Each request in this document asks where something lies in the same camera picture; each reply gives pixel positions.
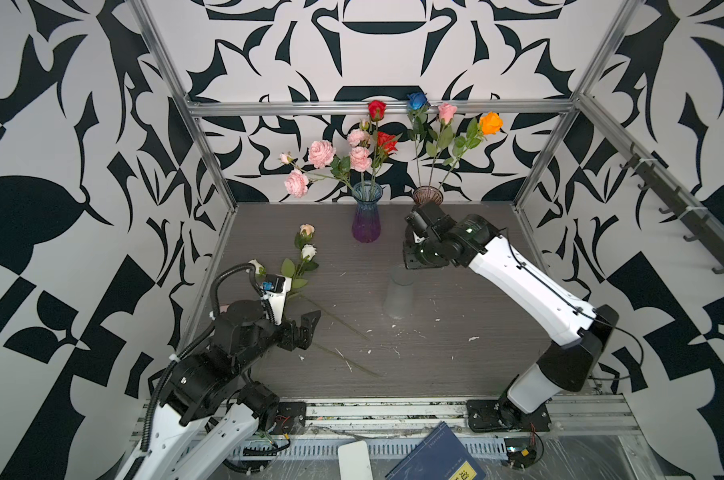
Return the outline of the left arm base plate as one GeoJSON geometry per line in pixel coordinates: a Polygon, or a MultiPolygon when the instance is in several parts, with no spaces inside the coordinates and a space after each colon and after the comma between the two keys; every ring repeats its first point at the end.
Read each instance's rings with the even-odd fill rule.
{"type": "Polygon", "coordinates": [[[306,424],[308,404],[302,401],[281,401],[258,422],[259,430],[274,435],[299,433],[306,424]]]}

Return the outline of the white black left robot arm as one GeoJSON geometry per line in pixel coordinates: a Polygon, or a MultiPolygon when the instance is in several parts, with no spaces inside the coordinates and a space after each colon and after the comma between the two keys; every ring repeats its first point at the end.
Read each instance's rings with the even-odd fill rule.
{"type": "Polygon", "coordinates": [[[321,316],[315,310],[275,324],[265,300],[231,304],[213,321],[206,345],[162,376],[118,478],[209,478],[238,446],[274,425],[280,398],[247,382],[249,369],[273,347],[308,349],[321,316]]]}

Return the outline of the orange pink blue rosebud stem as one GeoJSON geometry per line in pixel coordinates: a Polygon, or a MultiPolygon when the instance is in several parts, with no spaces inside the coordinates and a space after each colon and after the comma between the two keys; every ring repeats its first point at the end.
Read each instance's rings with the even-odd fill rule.
{"type": "Polygon", "coordinates": [[[487,136],[499,133],[503,126],[504,121],[496,112],[490,112],[484,116],[472,118],[467,131],[464,134],[456,136],[453,140],[450,156],[445,162],[445,164],[449,166],[449,169],[438,187],[443,187],[448,176],[460,164],[467,152],[478,148],[487,136]]]}

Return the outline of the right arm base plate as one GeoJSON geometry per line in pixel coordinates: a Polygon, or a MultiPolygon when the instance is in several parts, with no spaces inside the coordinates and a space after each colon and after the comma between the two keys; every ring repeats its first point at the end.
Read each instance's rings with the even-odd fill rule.
{"type": "Polygon", "coordinates": [[[468,426],[475,433],[548,432],[551,417],[546,404],[533,413],[524,413],[510,400],[472,399],[466,402],[468,426]]]}

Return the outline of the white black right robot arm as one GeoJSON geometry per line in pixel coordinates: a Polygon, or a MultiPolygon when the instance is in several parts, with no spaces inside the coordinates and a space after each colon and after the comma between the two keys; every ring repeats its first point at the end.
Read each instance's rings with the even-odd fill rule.
{"type": "Polygon", "coordinates": [[[479,215],[456,221],[429,202],[414,208],[406,221],[406,268],[465,267],[520,305],[551,340],[502,395],[497,409],[504,422],[531,415],[556,394],[584,386],[617,329],[619,316],[613,308],[595,307],[568,292],[479,215]]]}

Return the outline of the dark maroon glass vase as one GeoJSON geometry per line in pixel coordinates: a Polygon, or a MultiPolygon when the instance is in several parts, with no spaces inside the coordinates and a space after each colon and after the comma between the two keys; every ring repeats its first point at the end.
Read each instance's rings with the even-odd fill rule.
{"type": "Polygon", "coordinates": [[[428,203],[441,205],[444,201],[444,194],[441,189],[429,185],[419,186],[412,192],[412,199],[416,207],[428,203]]]}

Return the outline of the blue rose stem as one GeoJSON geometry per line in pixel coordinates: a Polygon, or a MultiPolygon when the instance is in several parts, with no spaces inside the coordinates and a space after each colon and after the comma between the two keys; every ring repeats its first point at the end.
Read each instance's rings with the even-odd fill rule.
{"type": "Polygon", "coordinates": [[[414,144],[414,161],[416,162],[418,184],[421,184],[420,156],[424,143],[428,139],[427,123],[430,103],[423,92],[414,92],[408,95],[408,119],[411,128],[408,135],[414,144]]]}

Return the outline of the pink peony flower stem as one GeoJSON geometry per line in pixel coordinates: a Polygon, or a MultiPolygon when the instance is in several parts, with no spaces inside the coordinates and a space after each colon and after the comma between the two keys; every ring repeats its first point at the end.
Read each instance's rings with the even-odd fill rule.
{"type": "Polygon", "coordinates": [[[350,170],[360,173],[361,178],[364,178],[364,173],[372,166],[371,129],[371,123],[363,121],[347,136],[351,148],[349,153],[350,170]]]}

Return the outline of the white and peach rosebud stem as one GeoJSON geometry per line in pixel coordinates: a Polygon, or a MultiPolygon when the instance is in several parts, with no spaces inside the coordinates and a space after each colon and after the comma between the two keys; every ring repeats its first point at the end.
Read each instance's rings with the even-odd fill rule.
{"type": "Polygon", "coordinates": [[[352,327],[339,316],[331,313],[318,302],[304,294],[304,288],[308,285],[306,275],[319,268],[319,264],[316,261],[318,250],[313,243],[315,234],[316,228],[313,225],[309,223],[302,224],[294,237],[294,246],[298,250],[298,258],[296,260],[286,258],[282,262],[280,270],[281,275],[292,281],[291,290],[287,295],[287,299],[297,299],[308,302],[321,313],[329,315],[331,322],[345,326],[361,339],[368,341],[369,337],[366,334],[352,327]]]}

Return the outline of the purple ribbed glass vase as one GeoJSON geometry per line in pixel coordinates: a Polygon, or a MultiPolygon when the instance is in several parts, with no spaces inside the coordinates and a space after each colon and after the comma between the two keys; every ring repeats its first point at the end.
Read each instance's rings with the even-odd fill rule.
{"type": "Polygon", "coordinates": [[[382,187],[372,181],[361,181],[353,187],[357,202],[352,224],[353,237],[361,243],[372,243],[381,235],[378,203],[383,197],[382,187]]]}

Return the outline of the large red rose stem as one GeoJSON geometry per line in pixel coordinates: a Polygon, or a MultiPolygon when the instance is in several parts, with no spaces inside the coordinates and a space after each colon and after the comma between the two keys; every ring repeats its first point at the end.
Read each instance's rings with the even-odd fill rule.
{"type": "Polygon", "coordinates": [[[377,132],[376,147],[372,163],[375,175],[378,174],[383,164],[389,160],[390,156],[398,151],[398,139],[398,135],[391,135],[381,130],[377,132]]]}

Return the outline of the clear glass vase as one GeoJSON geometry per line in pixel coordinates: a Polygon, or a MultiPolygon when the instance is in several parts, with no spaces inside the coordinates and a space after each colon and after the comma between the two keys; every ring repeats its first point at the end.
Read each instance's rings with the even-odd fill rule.
{"type": "Polygon", "coordinates": [[[415,273],[404,266],[396,266],[390,270],[383,304],[383,312],[387,316],[400,320],[413,312],[416,280],[415,273]]]}

